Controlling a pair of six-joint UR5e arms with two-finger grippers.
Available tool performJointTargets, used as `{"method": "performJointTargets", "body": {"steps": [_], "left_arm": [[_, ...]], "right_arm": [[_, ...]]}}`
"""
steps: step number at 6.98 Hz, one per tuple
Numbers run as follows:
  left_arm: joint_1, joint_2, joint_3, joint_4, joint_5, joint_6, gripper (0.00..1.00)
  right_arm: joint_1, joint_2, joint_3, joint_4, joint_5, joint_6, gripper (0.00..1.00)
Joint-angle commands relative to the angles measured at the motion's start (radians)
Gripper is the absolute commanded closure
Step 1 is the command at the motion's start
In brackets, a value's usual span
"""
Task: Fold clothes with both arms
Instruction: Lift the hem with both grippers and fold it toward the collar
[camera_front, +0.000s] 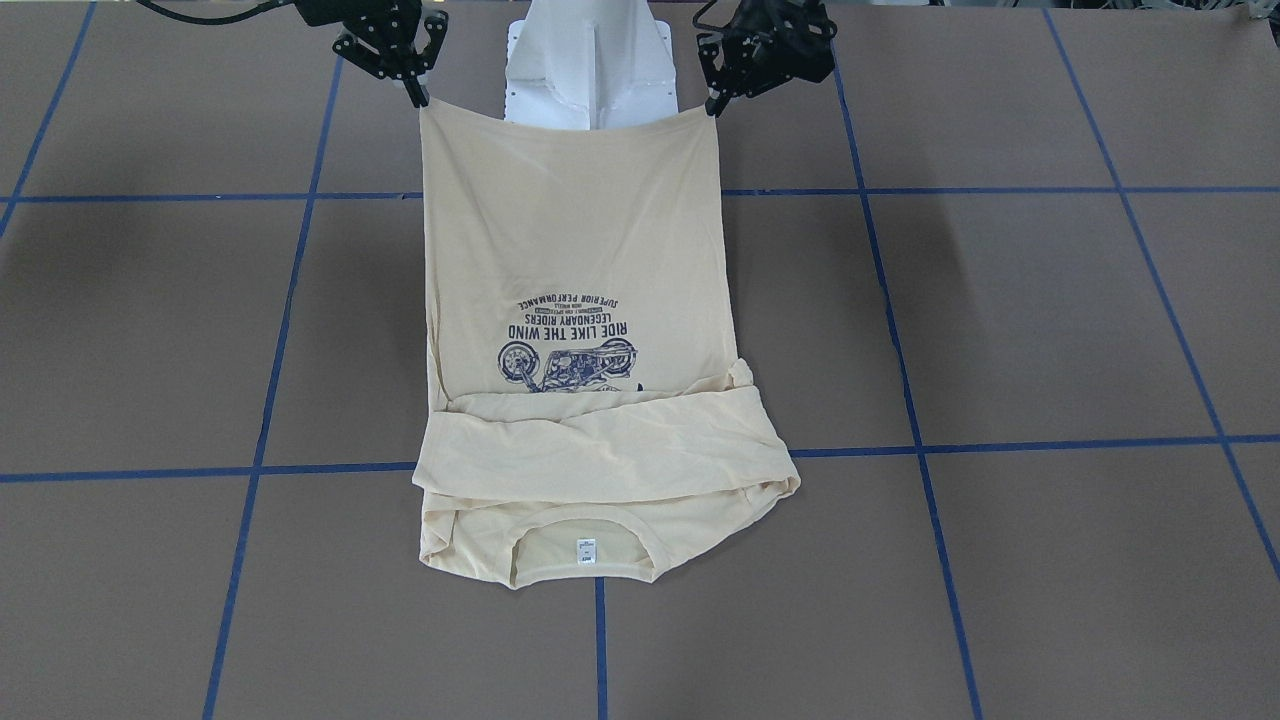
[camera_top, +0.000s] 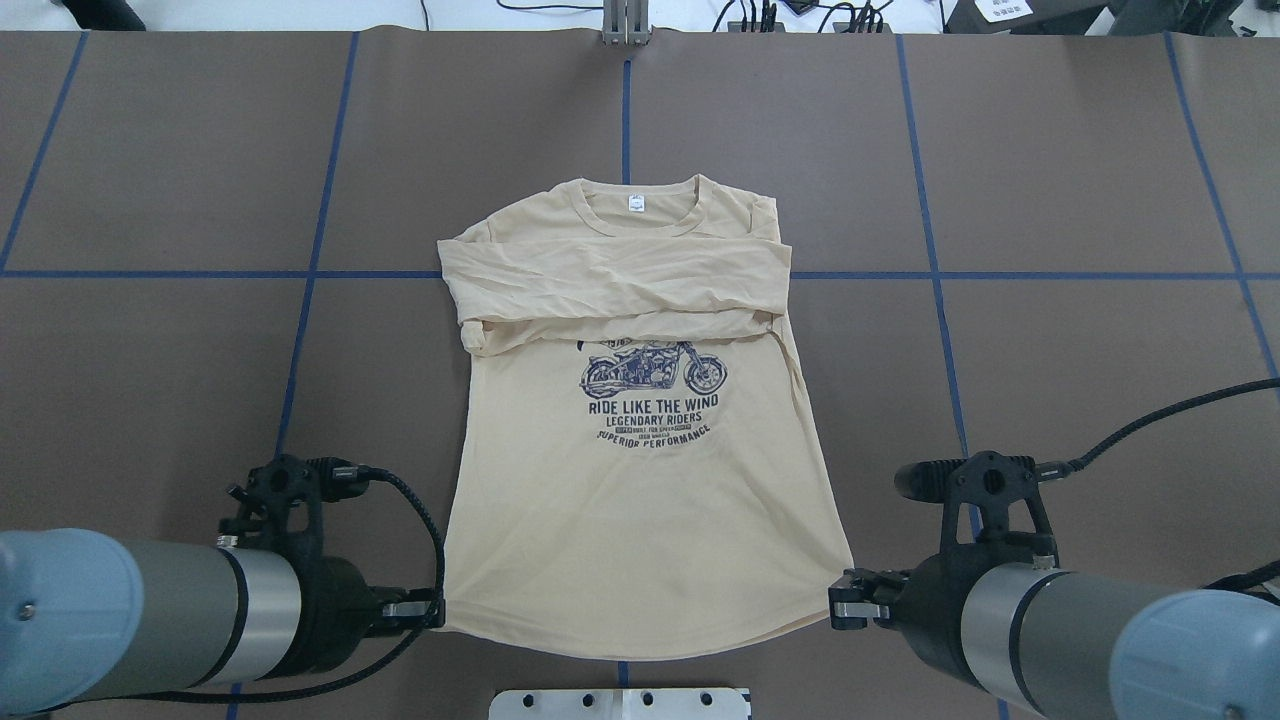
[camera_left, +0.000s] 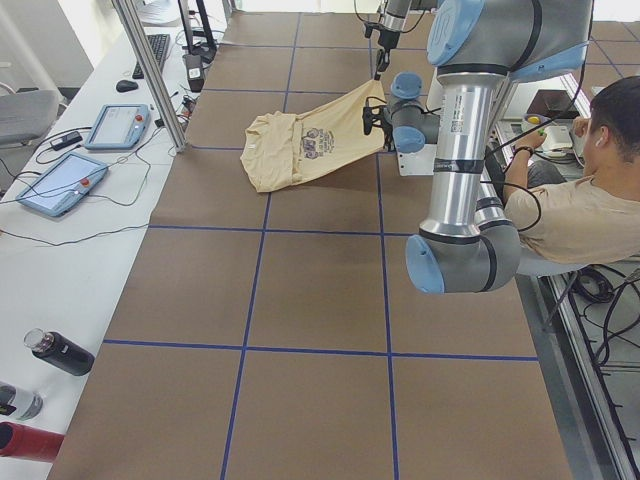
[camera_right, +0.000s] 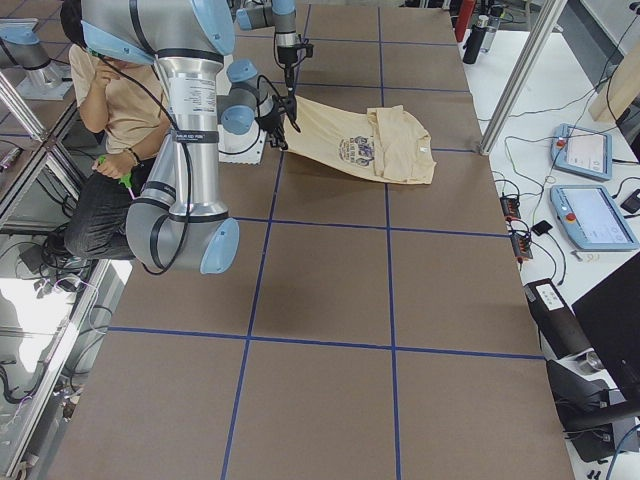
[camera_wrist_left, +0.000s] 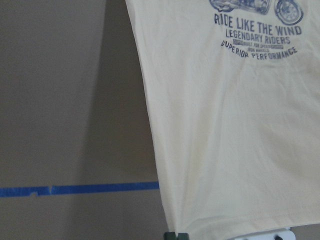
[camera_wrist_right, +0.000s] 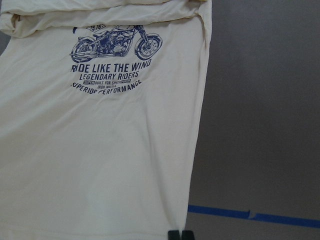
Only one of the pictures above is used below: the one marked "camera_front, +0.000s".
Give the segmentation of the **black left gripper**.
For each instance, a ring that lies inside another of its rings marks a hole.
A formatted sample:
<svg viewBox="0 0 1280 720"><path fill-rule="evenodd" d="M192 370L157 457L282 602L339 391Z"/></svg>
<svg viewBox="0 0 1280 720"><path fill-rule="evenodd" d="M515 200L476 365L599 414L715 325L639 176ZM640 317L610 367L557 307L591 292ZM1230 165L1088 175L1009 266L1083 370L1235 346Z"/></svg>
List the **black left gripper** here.
<svg viewBox="0 0 1280 720"><path fill-rule="evenodd" d="M792 79L817 85L835 70L838 27L823 1L741 1L722 26L703 19L714 5L694 14L708 117L719 118L733 97L755 97Z"/></svg>

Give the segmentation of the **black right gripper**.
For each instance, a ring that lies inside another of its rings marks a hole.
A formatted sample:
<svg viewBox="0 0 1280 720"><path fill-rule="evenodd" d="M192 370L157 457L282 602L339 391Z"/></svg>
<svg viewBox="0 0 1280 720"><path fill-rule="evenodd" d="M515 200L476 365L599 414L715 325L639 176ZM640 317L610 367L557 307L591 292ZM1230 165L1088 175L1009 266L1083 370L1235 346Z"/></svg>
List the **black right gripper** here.
<svg viewBox="0 0 1280 720"><path fill-rule="evenodd" d="M415 109L428 108L422 82L436 63L449 14L421 1L297 1L310 27L339 24L333 51L379 79L402 82Z"/></svg>

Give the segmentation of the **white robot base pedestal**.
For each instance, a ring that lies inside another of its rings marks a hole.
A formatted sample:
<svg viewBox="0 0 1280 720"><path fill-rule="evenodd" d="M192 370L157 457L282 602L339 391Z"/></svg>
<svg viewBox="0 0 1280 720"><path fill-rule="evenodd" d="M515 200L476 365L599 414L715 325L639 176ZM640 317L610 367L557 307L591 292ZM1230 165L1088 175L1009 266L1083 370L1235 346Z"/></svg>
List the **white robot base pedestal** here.
<svg viewBox="0 0 1280 720"><path fill-rule="evenodd" d="M645 1L534 1L507 31L504 119L552 129L678 114L672 32Z"/></svg>

